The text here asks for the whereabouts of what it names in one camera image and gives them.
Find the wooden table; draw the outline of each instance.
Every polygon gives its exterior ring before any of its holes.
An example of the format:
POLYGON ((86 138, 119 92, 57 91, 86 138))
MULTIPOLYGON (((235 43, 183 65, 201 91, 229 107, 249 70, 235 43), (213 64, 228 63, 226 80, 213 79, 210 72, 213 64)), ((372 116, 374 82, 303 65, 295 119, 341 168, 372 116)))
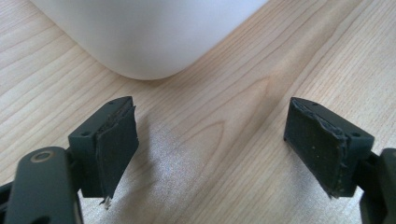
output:
POLYGON ((288 102, 329 107, 396 147, 396 1, 271 0, 179 74, 138 81, 92 58, 26 0, 0 3, 0 184, 18 160, 132 95, 140 147, 86 223, 360 223, 282 139, 288 102))

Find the white object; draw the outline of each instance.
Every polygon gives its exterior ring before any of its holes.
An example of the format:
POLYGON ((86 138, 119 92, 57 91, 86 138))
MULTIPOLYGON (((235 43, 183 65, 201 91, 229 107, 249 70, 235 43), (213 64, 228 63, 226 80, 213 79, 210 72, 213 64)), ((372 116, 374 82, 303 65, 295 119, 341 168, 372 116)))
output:
POLYGON ((186 68, 267 0, 32 0, 97 61, 126 77, 186 68))

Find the screw hole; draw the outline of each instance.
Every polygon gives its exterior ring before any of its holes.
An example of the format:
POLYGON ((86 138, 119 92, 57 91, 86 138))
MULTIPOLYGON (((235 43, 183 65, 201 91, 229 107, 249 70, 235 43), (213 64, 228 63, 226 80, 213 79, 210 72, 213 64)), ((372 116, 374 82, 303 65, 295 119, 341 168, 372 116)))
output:
POLYGON ((81 136, 88 136, 90 134, 91 134, 91 132, 84 132, 84 133, 81 134, 81 136))
POLYGON ((33 221, 31 224, 50 224, 50 218, 47 216, 39 217, 35 221, 33 221))
POLYGON ((352 136, 354 136, 354 137, 360 137, 360 136, 361 136, 359 133, 351 133, 351 134, 352 134, 352 136))

